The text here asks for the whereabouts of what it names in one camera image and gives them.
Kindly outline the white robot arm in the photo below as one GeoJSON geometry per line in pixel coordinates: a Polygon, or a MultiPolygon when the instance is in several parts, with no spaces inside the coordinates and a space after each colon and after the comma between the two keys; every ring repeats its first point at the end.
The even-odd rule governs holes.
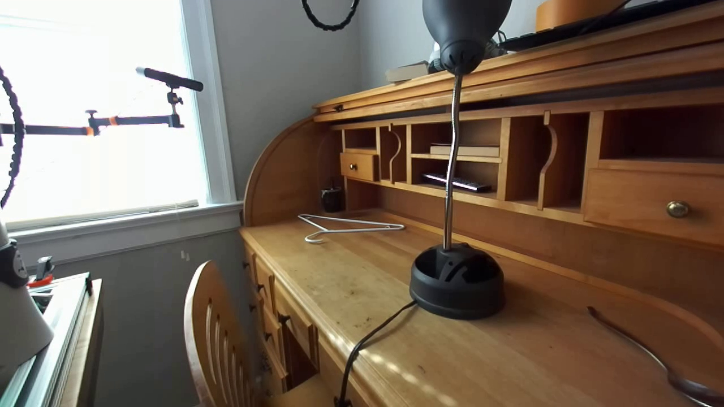
{"type": "Polygon", "coordinates": [[[8,382],[52,338],[29,295],[29,275],[17,245],[0,226],[0,382],[8,382]]]}

